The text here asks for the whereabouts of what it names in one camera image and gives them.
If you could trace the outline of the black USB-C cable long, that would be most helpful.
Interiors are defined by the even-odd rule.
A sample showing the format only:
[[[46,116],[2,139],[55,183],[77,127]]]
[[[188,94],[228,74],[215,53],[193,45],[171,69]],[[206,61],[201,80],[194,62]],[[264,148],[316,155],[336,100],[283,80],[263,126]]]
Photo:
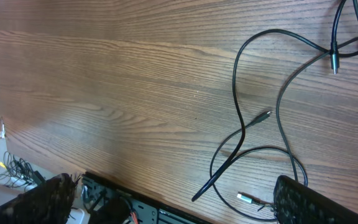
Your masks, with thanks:
[[[241,148],[243,142],[244,142],[244,139],[245,139],[245,136],[246,136],[246,129],[267,119],[269,116],[270,116],[270,112],[267,111],[267,112],[263,112],[262,114],[258,115],[254,120],[252,120],[249,124],[245,124],[244,123],[244,120],[243,120],[243,117],[242,117],[242,113],[241,113],[241,110],[240,110],[240,107],[239,107],[239,103],[238,103],[238,99],[237,99],[237,90],[236,90],[236,74],[237,74],[237,66],[238,66],[238,63],[239,63],[239,59],[240,59],[240,56],[242,54],[242,52],[244,51],[244,49],[253,41],[255,40],[256,38],[258,37],[261,37],[263,35],[267,35],[267,34],[273,34],[273,33],[277,33],[277,34],[284,34],[284,35],[288,35],[290,37],[293,37],[297,40],[300,40],[302,41],[303,43],[311,46],[312,48],[314,49],[317,49],[319,50],[320,52],[322,52],[321,55],[315,57],[313,60],[307,62],[306,64],[302,65],[293,75],[291,75],[288,80],[285,82],[285,84],[282,86],[279,94],[278,94],[278,98],[277,98],[277,101],[276,101],[276,119],[277,119],[277,124],[278,124],[278,128],[279,128],[279,131],[280,131],[280,134],[282,135],[282,138],[283,138],[283,141],[286,145],[286,148],[285,149],[282,149],[282,148],[279,148],[279,147],[273,147],[273,146],[261,146],[261,147],[256,147],[256,148],[253,148],[253,149],[249,149],[247,151],[244,151],[244,152],[240,152],[239,149]],[[236,134],[240,133],[241,134],[241,138],[239,140],[239,142],[237,143],[237,146],[235,147],[235,149],[233,150],[233,152],[229,155],[229,157],[226,159],[226,161],[220,166],[220,168],[216,171],[216,172],[213,172],[213,171],[210,171],[209,172],[209,180],[204,184],[204,186],[202,186],[202,188],[193,196],[193,198],[191,199],[193,202],[196,201],[197,199],[199,199],[209,188],[213,188],[214,190],[216,190],[216,186],[215,186],[215,182],[220,178],[220,176],[224,173],[224,171],[226,171],[227,168],[229,168],[230,165],[232,165],[236,160],[238,160],[239,158],[241,158],[242,156],[246,155],[246,154],[249,154],[251,152],[257,152],[257,151],[263,151],[263,150],[269,150],[269,151],[273,151],[273,150],[276,150],[276,151],[280,151],[286,155],[289,156],[290,158],[290,162],[291,162],[291,165],[293,167],[293,172],[294,172],[294,175],[295,175],[295,178],[298,177],[298,174],[297,174],[297,171],[296,171],[296,166],[298,166],[302,173],[303,173],[303,177],[304,177],[304,181],[305,183],[307,184],[308,183],[308,176],[306,174],[306,171],[303,167],[303,165],[297,161],[297,158],[295,158],[291,152],[291,149],[289,147],[289,143],[288,143],[288,140],[287,140],[287,137],[283,131],[283,128],[282,128],[282,124],[281,124],[281,121],[280,121],[280,118],[279,118],[279,106],[280,106],[280,103],[281,103],[281,100],[282,100],[282,96],[285,92],[285,90],[287,89],[288,85],[291,83],[291,81],[300,73],[302,72],[304,69],[306,69],[307,67],[309,67],[310,65],[312,65],[313,63],[315,63],[316,61],[322,59],[323,57],[327,56],[327,55],[330,55],[333,59],[334,59],[334,62],[333,62],[333,69],[334,71],[336,72],[337,69],[339,68],[339,57],[354,57],[356,55],[358,55],[358,51],[356,52],[353,52],[353,53],[349,53],[349,54],[340,54],[338,52],[338,50],[341,48],[341,47],[344,47],[346,45],[349,45],[355,41],[358,40],[358,37],[355,37],[345,43],[342,43],[342,44],[338,44],[336,42],[336,38],[333,37],[332,41],[331,41],[331,48],[328,50],[328,49],[325,49],[321,46],[319,46],[318,44],[294,33],[294,32],[290,32],[288,30],[283,30],[283,29],[269,29],[269,30],[265,30],[265,31],[262,31],[262,32],[259,32],[258,34],[256,35],[253,35],[250,39],[248,39],[243,45],[242,47],[239,49],[238,53],[237,53],[237,56],[236,56],[236,59],[234,61],[234,68],[233,68],[233,74],[232,74],[232,95],[233,95],[233,99],[234,99],[234,105],[235,105],[235,108],[236,108],[236,112],[237,112],[237,115],[239,117],[239,121],[240,121],[240,124],[241,124],[241,128],[238,129],[237,131],[235,131],[234,133],[232,133],[231,135],[229,135],[218,147],[218,151],[225,145],[225,143],[227,143],[228,140],[230,140],[232,137],[234,137]]]

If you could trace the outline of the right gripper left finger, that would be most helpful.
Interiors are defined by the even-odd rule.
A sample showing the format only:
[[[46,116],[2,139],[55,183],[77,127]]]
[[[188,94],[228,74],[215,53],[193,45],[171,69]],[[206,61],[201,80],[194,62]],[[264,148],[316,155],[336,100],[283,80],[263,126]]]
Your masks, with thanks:
[[[65,224],[79,178],[61,173],[0,205],[0,224]]]

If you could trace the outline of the black USB-C cable short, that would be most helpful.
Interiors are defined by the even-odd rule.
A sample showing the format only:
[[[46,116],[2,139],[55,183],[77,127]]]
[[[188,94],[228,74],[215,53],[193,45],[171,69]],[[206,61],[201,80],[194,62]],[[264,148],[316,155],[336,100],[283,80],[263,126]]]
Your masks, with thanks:
[[[333,26],[332,26],[332,31],[331,31],[331,46],[330,46],[329,54],[331,57],[331,68],[332,68],[334,74],[338,73],[341,58],[355,57],[358,55],[358,51],[353,52],[353,53],[346,53],[346,54],[339,53],[339,49],[341,47],[343,47],[347,44],[350,44],[352,42],[351,40],[349,42],[346,42],[343,44],[338,44],[338,42],[337,42],[337,30],[339,27],[341,14],[342,14],[342,11],[344,9],[346,2],[347,2],[346,0],[342,0],[339,2],[339,5],[337,7],[337,10],[336,10],[336,13],[334,16]],[[345,24],[348,25],[347,31],[349,31],[351,34],[358,35],[358,0],[352,0],[352,6],[354,9],[353,13],[355,15],[357,25],[355,22],[349,22],[349,21],[345,22]]]

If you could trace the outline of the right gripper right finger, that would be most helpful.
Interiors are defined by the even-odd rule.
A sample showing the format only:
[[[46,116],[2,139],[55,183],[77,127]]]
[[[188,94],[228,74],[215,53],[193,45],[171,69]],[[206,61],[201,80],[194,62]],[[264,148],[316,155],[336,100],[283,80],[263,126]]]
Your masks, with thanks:
[[[358,213],[285,175],[276,181],[273,203],[279,223],[358,224]]]

